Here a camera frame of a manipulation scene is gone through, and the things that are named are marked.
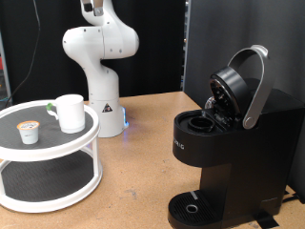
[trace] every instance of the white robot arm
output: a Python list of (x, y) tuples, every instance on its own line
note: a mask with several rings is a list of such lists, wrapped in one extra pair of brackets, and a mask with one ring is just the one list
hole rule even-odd
[(81, 0), (84, 18), (95, 27), (68, 30), (63, 47), (84, 70), (89, 88), (90, 106), (98, 113), (100, 137), (119, 135), (127, 127), (124, 109), (119, 103), (118, 76), (100, 64), (101, 59), (125, 58), (138, 50), (136, 32), (115, 14), (112, 0)]

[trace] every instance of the silver handle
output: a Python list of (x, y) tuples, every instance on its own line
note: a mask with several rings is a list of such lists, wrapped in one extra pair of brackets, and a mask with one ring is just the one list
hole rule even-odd
[(259, 45), (253, 45), (250, 48), (239, 51), (234, 57), (230, 60), (228, 66), (233, 69), (238, 69), (239, 66), (250, 56), (257, 54), (260, 58), (262, 65), (262, 73), (259, 85), (254, 94), (254, 98), (250, 104), (250, 107), (243, 119), (243, 127), (245, 129), (252, 129), (256, 124), (260, 113), (266, 103), (266, 100), (273, 88), (275, 83), (275, 76), (273, 74), (264, 75), (265, 65), (264, 60), (269, 60), (268, 50)]

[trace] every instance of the cable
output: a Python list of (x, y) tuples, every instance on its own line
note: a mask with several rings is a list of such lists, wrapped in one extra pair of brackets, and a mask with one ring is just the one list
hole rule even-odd
[(40, 37), (40, 20), (39, 20), (39, 16), (38, 16), (38, 11), (37, 11), (37, 7), (36, 7), (36, 1), (32, 0), (33, 4), (34, 4), (34, 8), (35, 8), (35, 13), (36, 13), (36, 18), (37, 18), (37, 22), (38, 22), (38, 35), (37, 35), (37, 39), (36, 39), (36, 44), (35, 44), (35, 49), (34, 49), (34, 53), (32, 55), (32, 60), (30, 63), (30, 70), (29, 73), (27, 75), (27, 77), (19, 84), (19, 86), (13, 91), (13, 93), (10, 95), (5, 108), (8, 107), (8, 104), (11, 100), (11, 98), (15, 95), (15, 93), (19, 90), (19, 88), (27, 81), (27, 79), (29, 78), (30, 74), (31, 74), (31, 68), (35, 59), (35, 55), (36, 55), (36, 50), (37, 50), (37, 46), (38, 46), (38, 41), (39, 41), (39, 37)]

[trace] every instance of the black coffee machine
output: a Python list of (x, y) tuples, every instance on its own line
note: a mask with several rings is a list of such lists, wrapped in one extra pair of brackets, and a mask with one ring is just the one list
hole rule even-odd
[[(262, 64), (260, 81), (237, 73), (252, 55)], [(268, 59), (262, 46), (241, 50), (211, 76), (206, 108), (174, 119), (174, 156), (202, 173), (199, 190), (171, 200), (173, 228), (220, 229), (252, 220), (276, 226), (304, 104), (273, 89), (274, 78), (264, 75)]]

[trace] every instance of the black wall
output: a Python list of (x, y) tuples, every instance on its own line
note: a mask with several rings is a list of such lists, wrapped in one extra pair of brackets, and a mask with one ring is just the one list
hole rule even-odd
[[(274, 87), (305, 102), (304, 12), (304, 0), (192, 0), (185, 93), (204, 107), (212, 96), (211, 74), (226, 66), (239, 50), (262, 45), (269, 50), (267, 73), (275, 75)], [(240, 72), (243, 77), (260, 78), (257, 59), (245, 63)], [(289, 181), (303, 197), (304, 139), (305, 131)]]
[[(184, 0), (112, 0), (118, 17), (140, 39), (133, 57), (105, 60), (120, 78), (120, 96), (180, 90), (184, 31)], [(82, 17), (80, 0), (36, 1), (41, 36), (27, 83), (14, 103), (82, 94), (88, 99), (87, 78), (69, 59), (62, 38), (67, 29), (90, 26)], [(0, 30), (13, 91), (26, 77), (37, 37), (32, 0), (0, 0)]]

